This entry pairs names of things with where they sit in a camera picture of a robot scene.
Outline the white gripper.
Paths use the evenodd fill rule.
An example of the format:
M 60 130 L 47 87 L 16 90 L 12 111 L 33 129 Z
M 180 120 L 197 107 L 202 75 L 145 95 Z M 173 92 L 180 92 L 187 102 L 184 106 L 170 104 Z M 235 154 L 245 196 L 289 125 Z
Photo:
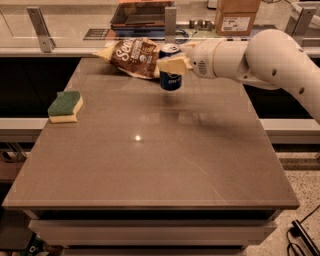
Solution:
M 161 72 L 170 74 L 184 75 L 192 69 L 194 74 L 200 78 L 216 79 L 213 61 L 218 45 L 219 43 L 213 40 L 180 44 L 181 50 L 191 49 L 190 60 L 185 56 L 166 57 L 159 59 L 157 66 Z

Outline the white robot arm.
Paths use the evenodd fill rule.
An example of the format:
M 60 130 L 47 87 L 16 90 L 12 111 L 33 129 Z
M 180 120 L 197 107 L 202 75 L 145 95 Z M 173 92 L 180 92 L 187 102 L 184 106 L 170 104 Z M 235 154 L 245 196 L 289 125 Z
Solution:
M 320 123 L 320 68 L 288 34 L 261 31 L 247 41 L 190 42 L 157 61 L 160 71 L 200 78 L 225 78 L 257 88 L 283 89 Z

